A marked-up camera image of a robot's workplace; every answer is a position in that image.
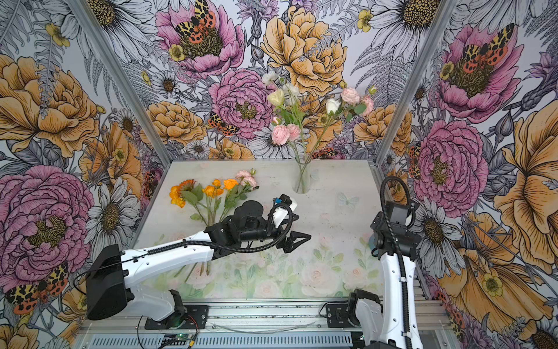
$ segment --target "flower bouquet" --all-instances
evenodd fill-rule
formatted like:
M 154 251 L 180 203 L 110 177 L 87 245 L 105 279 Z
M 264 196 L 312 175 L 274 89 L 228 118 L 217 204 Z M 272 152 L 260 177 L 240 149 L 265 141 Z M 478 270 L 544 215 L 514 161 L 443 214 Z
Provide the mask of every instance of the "flower bouquet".
M 196 185 L 194 179 L 185 180 L 179 185 L 175 185 L 171 188 L 169 196 L 171 197 L 171 204 L 177 205 L 179 207 L 186 206 L 186 203 L 194 207 L 197 213 L 190 216 L 191 219 L 195 221 L 202 221 L 206 227 L 212 226 L 217 222 L 221 222 L 231 209 L 238 205 L 241 200 L 246 200 L 248 198 L 248 193 L 258 189 L 258 184 L 254 179 L 256 170 L 251 171 L 239 171 L 236 178 L 225 179 L 223 183 L 219 179 L 215 179 L 210 185 L 203 188 L 201 184 Z M 223 211 L 219 216 L 219 220 L 216 221 L 217 211 L 221 206 L 223 201 L 223 195 L 225 195 L 225 201 L 223 204 Z M 182 267 L 175 277 L 177 277 L 184 267 Z M 209 262 L 207 268 L 205 269 L 207 275 L 209 275 Z M 186 282 L 190 277 L 190 274 L 184 280 Z
M 299 89 L 293 84 L 286 82 L 283 77 L 279 77 L 275 72 L 270 72 L 262 77 L 266 85 L 275 86 L 276 90 L 267 96 L 267 100 L 274 105 L 276 117 L 272 124 L 275 126 L 271 135 L 272 141 L 278 145 L 288 144 L 295 153 L 297 163 L 296 177 L 293 190 L 299 194 L 305 194 L 310 190 L 310 162 L 315 158 L 320 141 L 328 128 L 340 120 L 342 117 L 346 122 L 350 122 L 356 114 L 369 113 L 374 109 L 374 102 L 371 96 L 376 93 L 376 88 L 368 90 L 368 94 L 361 97 L 354 88 L 345 88 L 341 92 L 341 98 L 329 98 L 326 102 L 326 120 L 318 141 L 310 149 L 307 146 L 308 140 L 304 134 L 304 120 L 306 113 L 303 107 L 315 102 L 317 97 L 302 96 Z M 305 152 L 300 153 L 297 144 L 302 144 Z

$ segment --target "table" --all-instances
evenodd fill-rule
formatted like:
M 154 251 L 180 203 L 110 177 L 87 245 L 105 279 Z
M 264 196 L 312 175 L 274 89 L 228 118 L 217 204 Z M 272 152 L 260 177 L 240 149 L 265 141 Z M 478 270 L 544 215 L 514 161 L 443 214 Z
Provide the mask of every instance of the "table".
M 346 297 L 354 288 L 383 294 L 380 263 L 371 256 L 368 239 L 374 216 L 381 210 L 376 184 L 366 160 L 315 160 L 312 187 L 295 194 L 294 161 L 175 161 L 169 168 L 135 248 L 178 240 L 203 230 L 193 221 L 193 207 L 170 203 L 170 189 L 186 179 L 203 186 L 215 178 L 233 178 L 255 168 L 259 189 L 248 195 L 264 206 L 281 194 L 294 198 L 300 219 L 292 230 L 312 239 L 290 254 L 275 247 L 255 254 L 232 254 L 207 264 L 185 266 L 145 283 L 160 290 L 175 289 L 184 299 L 269 299 Z

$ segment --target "floral wallpaper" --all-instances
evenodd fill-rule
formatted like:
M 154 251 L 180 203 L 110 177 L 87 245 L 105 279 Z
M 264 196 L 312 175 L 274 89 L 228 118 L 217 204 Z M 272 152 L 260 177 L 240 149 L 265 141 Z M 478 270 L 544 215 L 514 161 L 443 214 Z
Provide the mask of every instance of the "floral wallpaper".
M 64 349 L 81 273 L 129 246 L 163 167 L 67 4 L 0 4 L 0 346 Z
M 262 81 L 270 72 L 292 83 L 305 101 L 309 151 L 325 126 L 325 101 L 346 86 L 364 94 L 375 85 L 381 109 L 329 127 L 315 154 L 373 157 L 440 3 L 88 2 L 171 157 L 181 160 L 294 158 L 271 139 L 273 107 L 266 96 L 276 87 Z M 74 21 L 62 11 L 54 16 L 59 26 Z M 62 33 L 89 50 L 79 30 L 63 27 Z M 398 132 L 400 155 L 411 140 L 410 122 L 409 113 Z
M 460 1 L 382 163 L 463 348 L 558 347 L 556 18 L 556 0 Z

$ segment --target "clear vase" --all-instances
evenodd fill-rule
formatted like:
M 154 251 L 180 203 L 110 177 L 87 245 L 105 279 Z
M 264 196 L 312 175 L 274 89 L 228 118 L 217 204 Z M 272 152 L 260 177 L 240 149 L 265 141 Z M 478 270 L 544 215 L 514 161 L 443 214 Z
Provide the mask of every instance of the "clear vase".
M 305 153 L 295 159 L 294 180 L 292 190 L 297 194 L 306 194 L 310 190 L 312 179 L 310 178 L 312 157 Z

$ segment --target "tabletop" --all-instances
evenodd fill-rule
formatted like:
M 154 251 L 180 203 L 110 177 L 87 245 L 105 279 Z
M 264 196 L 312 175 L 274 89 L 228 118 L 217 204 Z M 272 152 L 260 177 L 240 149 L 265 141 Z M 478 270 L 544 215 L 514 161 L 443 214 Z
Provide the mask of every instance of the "tabletop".
M 145 283 L 160 290 L 175 289 L 184 299 L 345 297 L 355 288 L 382 295 L 382 270 L 368 246 L 369 226 L 381 210 L 368 162 L 315 160 L 310 166 L 311 189 L 296 194 L 292 190 L 294 161 L 173 162 L 135 248 L 178 240 L 205 228 L 202 222 L 190 219 L 193 207 L 171 204 L 173 185 L 195 179 L 206 186 L 216 178 L 233 178 L 238 171 L 252 168 L 257 171 L 254 177 L 259 189 L 249 193 L 248 200 L 259 201 L 267 217 L 273 198 L 281 194 L 294 198 L 300 219 L 292 230 L 312 238 L 290 254 L 275 247 L 254 254 L 231 254 L 209 264 L 165 272 Z

